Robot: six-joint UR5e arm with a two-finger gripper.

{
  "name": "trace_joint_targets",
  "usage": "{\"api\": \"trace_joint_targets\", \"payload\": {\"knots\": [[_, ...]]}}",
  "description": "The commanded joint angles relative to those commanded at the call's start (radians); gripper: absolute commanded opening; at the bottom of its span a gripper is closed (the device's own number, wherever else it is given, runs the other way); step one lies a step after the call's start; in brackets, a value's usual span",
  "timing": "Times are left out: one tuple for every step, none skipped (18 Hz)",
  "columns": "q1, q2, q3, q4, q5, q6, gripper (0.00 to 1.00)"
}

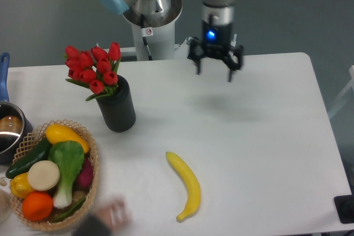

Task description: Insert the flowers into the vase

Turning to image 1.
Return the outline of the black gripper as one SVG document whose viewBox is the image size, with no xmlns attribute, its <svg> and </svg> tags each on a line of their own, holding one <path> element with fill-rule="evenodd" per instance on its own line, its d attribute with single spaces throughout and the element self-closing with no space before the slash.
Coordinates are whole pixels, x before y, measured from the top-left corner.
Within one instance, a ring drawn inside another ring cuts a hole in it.
<svg viewBox="0 0 354 236">
<path fill-rule="evenodd" d="M 201 74 L 201 60 L 204 57 L 213 59 L 227 59 L 229 68 L 228 82 L 232 81 L 233 73 L 243 66 L 243 45 L 231 45 L 231 31 L 233 23 L 214 25 L 202 22 L 202 41 L 188 37 L 189 52 L 187 58 L 196 66 L 196 74 Z"/>
</svg>

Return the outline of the dark sleeved forearm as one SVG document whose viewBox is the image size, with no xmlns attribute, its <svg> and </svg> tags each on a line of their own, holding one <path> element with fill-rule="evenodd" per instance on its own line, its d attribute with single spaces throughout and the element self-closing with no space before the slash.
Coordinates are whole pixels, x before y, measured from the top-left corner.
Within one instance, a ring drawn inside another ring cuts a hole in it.
<svg viewBox="0 0 354 236">
<path fill-rule="evenodd" d="M 72 233 L 74 236 L 104 236 L 113 233 L 112 221 L 109 212 L 97 211 L 89 214 Z"/>
</svg>

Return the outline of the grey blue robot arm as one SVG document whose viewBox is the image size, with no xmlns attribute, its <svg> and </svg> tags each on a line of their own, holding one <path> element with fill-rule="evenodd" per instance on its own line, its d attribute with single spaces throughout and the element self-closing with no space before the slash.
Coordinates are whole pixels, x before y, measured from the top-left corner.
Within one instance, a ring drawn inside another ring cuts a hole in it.
<svg viewBox="0 0 354 236">
<path fill-rule="evenodd" d="M 182 10 L 181 0 L 99 0 L 110 12 L 123 15 L 136 32 L 134 37 L 140 60 L 153 60 L 154 50 L 166 55 L 174 45 L 166 45 L 167 36 L 174 36 L 174 23 Z M 188 37 L 188 59 L 201 72 L 201 61 L 211 58 L 222 61 L 229 69 L 228 80 L 243 66 L 243 46 L 236 45 L 232 32 L 235 0 L 202 0 L 201 37 Z"/>
</svg>

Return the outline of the blurred human hand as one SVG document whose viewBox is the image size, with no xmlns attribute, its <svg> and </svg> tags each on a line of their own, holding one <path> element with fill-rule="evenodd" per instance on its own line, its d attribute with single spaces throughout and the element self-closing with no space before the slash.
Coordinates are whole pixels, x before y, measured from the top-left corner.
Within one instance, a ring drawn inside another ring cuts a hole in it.
<svg viewBox="0 0 354 236">
<path fill-rule="evenodd" d="M 94 211 L 93 214 L 111 232 L 118 232 L 131 221 L 125 200 L 115 198 Z"/>
</svg>

